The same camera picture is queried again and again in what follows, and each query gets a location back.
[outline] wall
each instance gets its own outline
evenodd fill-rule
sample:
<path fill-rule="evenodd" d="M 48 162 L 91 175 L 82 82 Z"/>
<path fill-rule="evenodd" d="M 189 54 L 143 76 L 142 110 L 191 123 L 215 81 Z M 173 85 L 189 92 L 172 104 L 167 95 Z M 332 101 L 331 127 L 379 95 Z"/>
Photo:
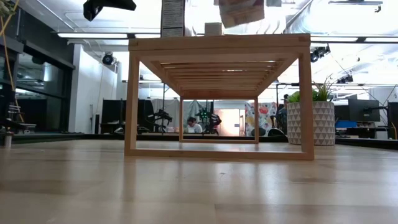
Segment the wall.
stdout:
<path fill-rule="evenodd" d="M 369 100 L 374 100 L 374 98 L 371 95 L 375 99 L 380 101 L 381 104 L 386 102 L 384 106 L 387 106 L 387 102 L 388 101 L 390 101 L 390 102 L 398 102 L 398 88 L 394 88 L 394 87 L 375 87 L 375 88 L 371 88 L 371 89 L 369 89 Z M 386 125 L 384 123 L 384 121 L 387 122 L 386 113 L 387 112 L 385 110 L 380 110 L 381 121 L 380 122 L 376 122 L 377 126 Z"/>
<path fill-rule="evenodd" d="M 88 55 L 81 45 L 75 46 L 73 64 L 76 69 L 72 76 L 69 131 L 93 133 L 90 106 L 93 114 L 101 115 L 103 100 L 116 99 L 118 77 L 108 67 Z"/>

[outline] white geometric planter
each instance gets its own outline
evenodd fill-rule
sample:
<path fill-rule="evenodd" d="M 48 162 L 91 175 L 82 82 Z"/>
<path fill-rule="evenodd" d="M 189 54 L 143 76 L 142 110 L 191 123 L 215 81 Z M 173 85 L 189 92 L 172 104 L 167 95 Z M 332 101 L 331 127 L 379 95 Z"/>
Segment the white geometric planter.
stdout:
<path fill-rule="evenodd" d="M 312 102 L 313 138 L 316 146 L 335 145 L 335 104 Z M 300 103 L 287 104 L 287 138 L 290 144 L 301 144 Z"/>

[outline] ceiling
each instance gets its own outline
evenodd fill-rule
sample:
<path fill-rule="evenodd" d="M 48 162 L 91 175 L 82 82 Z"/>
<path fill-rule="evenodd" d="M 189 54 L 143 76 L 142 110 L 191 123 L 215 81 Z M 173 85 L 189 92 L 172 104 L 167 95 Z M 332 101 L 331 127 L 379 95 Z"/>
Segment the ceiling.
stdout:
<path fill-rule="evenodd" d="M 134 12 L 104 8 L 99 16 L 88 22 L 83 17 L 86 0 L 21 0 L 20 6 L 57 32 L 160 32 L 161 0 L 134 0 Z M 218 6 L 214 0 L 192 0 L 194 29 L 204 33 L 206 22 L 220 22 Z M 263 21 L 225 30 L 228 34 L 281 33 L 285 24 L 299 14 L 287 33 L 312 33 L 323 35 L 398 35 L 397 0 L 382 0 L 377 6 L 336 6 L 330 0 L 282 0 L 281 8 L 266 9 Z M 104 51 L 126 55 L 126 40 L 89 41 L 88 52 L 97 55 Z M 323 82 L 331 74 L 334 79 L 349 73 L 355 83 L 398 83 L 398 45 L 394 44 L 330 44 L 331 54 L 312 64 L 313 79 Z M 297 62 L 280 78 L 280 82 L 299 80 Z M 154 76 L 142 70 L 147 79 Z"/>

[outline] colorful poster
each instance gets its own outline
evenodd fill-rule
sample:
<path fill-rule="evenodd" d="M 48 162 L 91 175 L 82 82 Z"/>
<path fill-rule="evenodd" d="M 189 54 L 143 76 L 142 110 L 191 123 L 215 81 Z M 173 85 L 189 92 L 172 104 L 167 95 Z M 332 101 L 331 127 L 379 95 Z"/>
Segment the colorful poster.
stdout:
<path fill-rule="evenodd" d="M 245 103 L 246 136 L 254 136 L 254 103 Z M 276 103 L 259 103 L 259 128 L 260 136 L 267 136 L 272 129 L 271 116 L 276 115 Z"/>

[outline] wooden table frame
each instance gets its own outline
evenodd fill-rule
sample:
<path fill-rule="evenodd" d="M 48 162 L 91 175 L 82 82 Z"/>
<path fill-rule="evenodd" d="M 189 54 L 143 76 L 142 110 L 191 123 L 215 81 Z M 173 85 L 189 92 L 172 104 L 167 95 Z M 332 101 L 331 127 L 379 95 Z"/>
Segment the wooden table frame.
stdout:
<path fill-rule="evenodd" d="M 314 159 L 312 79 L 309 34 L 229 35 L 132 39 L 127 83 L 126 156 L 176 156 L 219 159 Z M 248 143 L 188 140 L 182 136 L 184 100 L 254 100 L 298 59 L 302 152 L 210 152 L 136 149 L 139 63 L 180 95 L 180 142 Z M 259 133 L 255 140 L 259 143 Z"/>

